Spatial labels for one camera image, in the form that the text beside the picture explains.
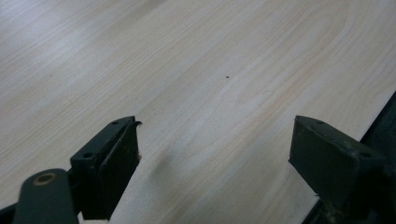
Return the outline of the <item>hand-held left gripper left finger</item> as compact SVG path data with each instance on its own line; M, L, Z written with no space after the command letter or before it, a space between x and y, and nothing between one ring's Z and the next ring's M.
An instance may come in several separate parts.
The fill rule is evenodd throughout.
M135 117L107 124L71 159L76 210L86 220L109 220L140 162Z

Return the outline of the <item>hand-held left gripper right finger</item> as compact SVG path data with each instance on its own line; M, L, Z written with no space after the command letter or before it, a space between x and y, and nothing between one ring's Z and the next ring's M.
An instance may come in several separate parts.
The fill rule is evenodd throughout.
M295 118L290 164L337 211L369 209L371 184L385 161L383 155L321 120Z

